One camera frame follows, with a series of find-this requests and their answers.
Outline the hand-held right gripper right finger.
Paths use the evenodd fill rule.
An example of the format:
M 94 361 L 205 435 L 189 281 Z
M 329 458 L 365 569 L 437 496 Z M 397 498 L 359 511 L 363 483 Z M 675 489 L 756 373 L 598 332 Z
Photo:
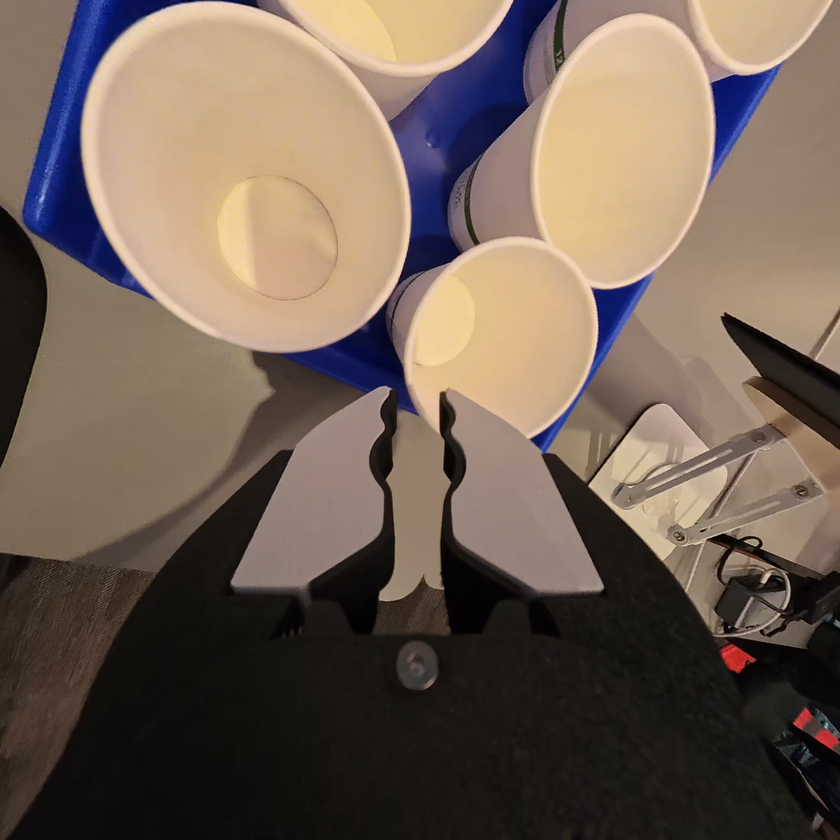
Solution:
M 449 481 L 441 577 L 453 635 L 480 634 L 496 607 L 601 595 L 604 583 L 542 451 L 456 389 L 439 396 Z

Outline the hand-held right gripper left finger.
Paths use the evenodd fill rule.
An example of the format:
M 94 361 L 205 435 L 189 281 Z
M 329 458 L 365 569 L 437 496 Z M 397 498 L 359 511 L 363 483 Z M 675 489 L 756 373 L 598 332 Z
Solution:
M 338 603 L 370 634 L 395 567 L 392 492 L 397 393 L 378 387 L 294 447 L 232 577 L 238 595 L 280 595 L 303 611 Z

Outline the narrow blue plastic bin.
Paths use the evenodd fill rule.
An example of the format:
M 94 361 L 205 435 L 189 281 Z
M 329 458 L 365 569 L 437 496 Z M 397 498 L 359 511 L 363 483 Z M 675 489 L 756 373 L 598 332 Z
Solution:
M 81 114 L 93 73 L 129 27 L 164 1 L 81 1 L 72 18 L 56 84 L 24 196 L 29 232 L 112 284 L 154 299 L 113 250 L 91 204 L 82 173 Z M 406 167 L 412 237 L 406 269 L 412 274 L 456 255 L 444 199 L 461 174 L 524 112 L 522 64 L 528 42 L 552 2 L 517 1 L 488 43 L 467 62 L 434 80 L 391 123 Z M 384 311 L 348 338 L 286 357 L 368 392 L 386 385 L 398 405 L 414 411 L 402 366 L 386 334 Z

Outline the white clipboard stand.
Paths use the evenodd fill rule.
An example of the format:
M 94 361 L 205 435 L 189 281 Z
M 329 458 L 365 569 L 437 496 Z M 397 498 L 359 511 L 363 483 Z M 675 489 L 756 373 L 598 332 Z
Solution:
M 707 518 L 728 487 L 728 468 L 787 447 L 805 474 L 738 510 Z M 666 404 L 645 411 L 614 447 L 589 487 L 664 559 L 762 519 L 822 498 L 838 500 L 838 449 L 790 413 L 709 448 Z

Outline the black power adapter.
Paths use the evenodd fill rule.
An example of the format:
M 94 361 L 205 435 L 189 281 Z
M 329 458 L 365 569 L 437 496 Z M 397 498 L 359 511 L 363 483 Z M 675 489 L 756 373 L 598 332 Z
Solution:
M 761 574 L 739 574 L 724 584 L 724 589 L 714 606 L 714 613 L 724 626 L 741 629 L 747 626 L 747 614 L 756 603 L 755 594 L 765 590 Z

